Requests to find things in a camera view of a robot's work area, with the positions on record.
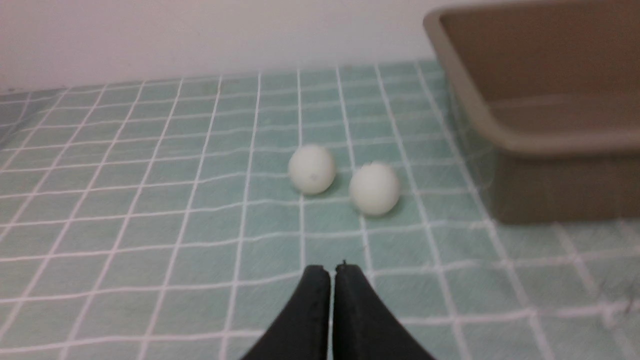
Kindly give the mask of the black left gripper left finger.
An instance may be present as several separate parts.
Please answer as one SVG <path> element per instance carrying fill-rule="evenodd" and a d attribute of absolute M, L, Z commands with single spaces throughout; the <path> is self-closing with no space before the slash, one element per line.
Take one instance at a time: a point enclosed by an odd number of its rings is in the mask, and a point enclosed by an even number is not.
<path fill-rule="evenodd" d="M 331 278 L 308 265 L 285 307 L 243 360 L 326 360 Z"/>

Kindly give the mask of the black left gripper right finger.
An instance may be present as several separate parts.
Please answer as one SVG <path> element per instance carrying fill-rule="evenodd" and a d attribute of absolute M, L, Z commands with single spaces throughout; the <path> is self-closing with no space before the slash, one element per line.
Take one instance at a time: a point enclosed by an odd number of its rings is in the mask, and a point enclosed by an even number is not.
<path fill-rule="evenodd" d="M 334 276 L 335 360 L 432 360 L 400 324 L 356 264 L 339 264 Z"/>

